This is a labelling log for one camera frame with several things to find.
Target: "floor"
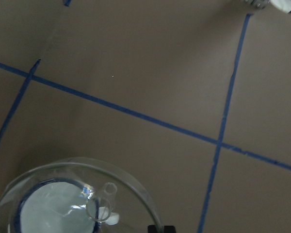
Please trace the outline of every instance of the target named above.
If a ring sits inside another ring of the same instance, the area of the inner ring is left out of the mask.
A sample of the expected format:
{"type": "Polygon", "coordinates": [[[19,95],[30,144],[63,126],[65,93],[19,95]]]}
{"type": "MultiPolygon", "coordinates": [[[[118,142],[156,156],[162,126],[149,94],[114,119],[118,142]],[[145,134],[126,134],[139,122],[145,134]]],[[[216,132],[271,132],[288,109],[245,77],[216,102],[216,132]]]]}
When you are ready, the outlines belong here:
{"type": "Polygon", "coordinates": [[[136,177],[177,233],[291,233],[291,15],[1,0],[0,195],[75,156],[136,177]]]}

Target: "blue line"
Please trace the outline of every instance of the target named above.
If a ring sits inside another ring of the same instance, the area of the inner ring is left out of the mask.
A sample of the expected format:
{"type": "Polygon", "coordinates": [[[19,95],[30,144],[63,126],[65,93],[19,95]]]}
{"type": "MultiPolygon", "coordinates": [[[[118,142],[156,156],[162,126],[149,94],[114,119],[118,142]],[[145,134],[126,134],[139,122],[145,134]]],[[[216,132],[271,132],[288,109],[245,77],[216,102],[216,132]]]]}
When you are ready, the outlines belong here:
{"type": "Polygon", "coordinates": [[[0,129],[0,141],[1,141],[2,137],[3,137],[3,135],[4,135],[6,127],[8,126],[8,124],[10,123],[14,113],[16,112],[16,109],[19,106],[19,103],[20,103],[21,99],[23,98],[23,96],[25,94],[25,91],[26,91],[26,89],[27,89],[32,77],[33,77],[33,74],[35,73],[35,71],[36,71],[37,67],[39,66],[39,64],[40,64],[40,60],[38,60],[33,65],[33,67],[31,68],[30,72],[27,74],[27,77],[26,77],[22,87],[20,88],[20,90],[18,92],[18,95],[16,96],[15,101],[14,101],[14,103],[13,103],[13,105],[12,105],[12,107],[11,107],[11,109],[10,109],[10,111],[9,111],[9,113],[8,113],[8,115],[7,115],[7,117],[6,117],[5,121],[4,121],[1,129],[0,129]]]}
{"type": "Polygon", "coordinates": [[[46,79],[43,79],[43,78],[40,78],[40,77],[37,77],[37,76],[33,76],[32,80],[34,80],[34,81],[36,81],[38,83],[45,84],[47,86],[51,86],[51,87],[56,88],[58,90],[62,90],[62,91],[68,92],[68,93],[70,93],[72,95],[81,97],[83,99],[90,100],[92,102],[101,104],[103,106],[106,106],[106,107],[109,107],[109,108],[118,110],[118,111],[120,111],[122,113],[126,113],[126,114],[129,114],[131,116],[138,117],[138,118],[141,118],[143,120],[152,122],[154,124],[161,125],[161,126],[163,126],[165,128],[169,128],[169,129],[174,130],[174,131],[177,131],[179,133],[183,133],[183,134],[186,134],[188,136],[196,137],[196,138],[198,138],[200,140],[203,140],[203,141],[206,141],[206,142],[209,142],[209,143],[217,144],[217,140],[215,140],[213,138],[210,138],[210,137],[207,137],[207,136],[198,134],[198,133],[194,133],[192,131],[189,131],[189,130],[180,128],[178,126],[175,126],[175,125],[169,124],[167,122],[158,120],[156,118],[153,118],[153,117],[144,115],[144,114],[139,113],[139,112],[136,112],[134,110],[131,110],[131,109],[122,107],[120,105],[117,105],[117,104],[114,104],[114,103],[111,103],[111,102],[108,102],[108,101],[99,99],[99,98],[94,97],[94,96],[87,95],[87,94],[85,94],[83,92],[80,92],[80,91],[77,91],[75,89],[72,89],[72,88],[69,88],[69,87],[60,85],[58,83],[54,83],[52,81],[49,81],[49,80],[46,80],[46,79]]]}
{"type": "Polygon", "coordinates": [[[69,6],[72,0],[65,0],[65,6],[69,6]]]}
{"type": "Polygon", "coordinates": [[[13,68],[13,67],[7,66],[7,65],[2,64],[2,63],[0,63],[0,68],[1,68],[1,69],[4,69],[4,70],[6,70],[6,71],[9,71],[9,72],[11,72],[11,73],[14,73],[14,74],[20,75],[20,76],[25,77],[25,78],[28,76],[28,73],[26,73],[26,72],[24,72],[24,71],[21,71],[21,70],[19,70],[19,69],[16,69],[16,68],[13,68]]]}
{"type": "Polygon", "coordinates": [[[213,158],[213,165],[211,168],[210,178],[209,178],[208,186],[207,186],[207,192],[206,192],[206,196],[205,196],[205,200],[204,200],[204,204],[203,204],[202,214],[200,217],[197,233],[202,233],[204,230],[206,215],[208,212],[208,206],[209,206],[209,201],[210,201],[210,194],[212,192],[212,186],[213,186],[216,170],[217,170],[218,163],[219,163],[220,151],[221,151],[222,141],[223,141],[224,132],[225,132],[225,128],[226,128],[226,120],[227,120],[227,115],[228,115],[229,106],[230,106],[230,102],[231,102],[231,97],[232,97],[233,87],[234,87],[234,83],[235,83],[238,63],[239,63],[239,59],[241,56],[244,36],[246,34],[246,29],[247,29],[250,17],[251,17],[251,14],[246,15],[246,18],[244,20],[243,27],[242,27],[242,33],[241,33],[238,47],[237,47],[237,52],[236,52],[236,56],[235,56],[235,63],[234,63],[234,70],[233,70],[233,74],[231,76],[229,87],[228,87],[226,103],[225,103],[223,117],[222,117],[222,121],[221,121],[218,144],[217,144],[217,147],[215,150],[215,155],[213,158]]]}
{"type": "Polygon", "coordinates": [[[270,158],[267,158],[265,156],[262,156],[262,155],[259,155],[259,154],[256,154],[256,153],[253,153],[253,152],[250,152],[250,151],[247,151],[247,150],[242,150],[241,148],[238,148],[238,147],[226,144],[226,143],[222,143],[221,145],[222,145],[223,148],[238,152],[238,153],[243,154],[243,155],[247,155],[247,156],[255,158],[255,159],[259,159],[259,160],[264,161],[266,163],[269,163],[269,164],[272,164],[272,165],[275,165],[275,166],[279,166],[281,168],[284,168],[284,169],[287,169],[287,170],[291,171],[291,166],[290,165],[282,163],[282,162],[280,162],[278,160],[270,159],[270,158]]]}

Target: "black object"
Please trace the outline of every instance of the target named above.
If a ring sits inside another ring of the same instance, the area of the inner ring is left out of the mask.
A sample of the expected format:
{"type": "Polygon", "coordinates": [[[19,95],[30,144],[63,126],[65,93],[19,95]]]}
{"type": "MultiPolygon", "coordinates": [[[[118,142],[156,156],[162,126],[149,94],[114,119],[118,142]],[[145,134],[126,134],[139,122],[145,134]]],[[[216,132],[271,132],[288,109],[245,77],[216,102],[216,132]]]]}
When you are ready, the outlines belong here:
{"type": "MultiPolygon", "coordinates": [[[[147,227],[147,233],[158,233],[154,225],[147,227]]],[[[164,226],[164,233],[176,233],[176,228],[174,226],[164,226]]]]}

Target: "transparent dome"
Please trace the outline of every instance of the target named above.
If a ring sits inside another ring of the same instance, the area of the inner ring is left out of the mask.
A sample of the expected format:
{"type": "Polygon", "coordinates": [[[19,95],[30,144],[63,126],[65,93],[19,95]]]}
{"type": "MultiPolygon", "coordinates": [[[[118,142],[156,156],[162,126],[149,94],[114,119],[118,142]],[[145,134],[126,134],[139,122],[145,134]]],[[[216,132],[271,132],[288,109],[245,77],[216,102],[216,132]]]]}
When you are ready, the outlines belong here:
{"type": "Polygon", "coordinates": [[[103,161],[71,158],[26,172],[0,199],[0,233],[146,233],[163,224],[146,189],[103,161]]]}

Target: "floor tile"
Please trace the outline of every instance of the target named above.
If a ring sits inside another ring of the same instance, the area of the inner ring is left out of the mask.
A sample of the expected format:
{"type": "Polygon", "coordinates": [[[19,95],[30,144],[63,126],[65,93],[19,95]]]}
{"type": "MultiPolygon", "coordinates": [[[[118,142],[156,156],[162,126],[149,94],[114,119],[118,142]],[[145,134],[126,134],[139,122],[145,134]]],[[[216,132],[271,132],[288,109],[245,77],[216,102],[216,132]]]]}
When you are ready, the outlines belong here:
{"type": "Polygon", "coordinates": [[[238,1],[74,2],[37,75],[217,138],[247,12],[238,1]]]}
{"type": "Polygon", "coordinates": [[[224,141],[291,164],[291,16],[251,17],[224,141]]]}
{"type": "Polygon", "coordinates": [[[0,145],[0,193],[15,176],[38,165],[91,157],[136,177],[166,225],[175,225],[178,233],[195,232],[214,148],[32,81],[0,145]]]}
{"type": "Polygon", "coordinates": [[[59,0],[0,0],[0,62],[27,71],[44,55],[65,8],[59,0]]]}
{"type": "Polygon", "coordinates": [[[0,69],[0,129],[24,78],[0,69]]]}
{"type": "Polygon", "coordinates": [[[204,233],[291,233],[291,171],[223,149],[204,233]]]}

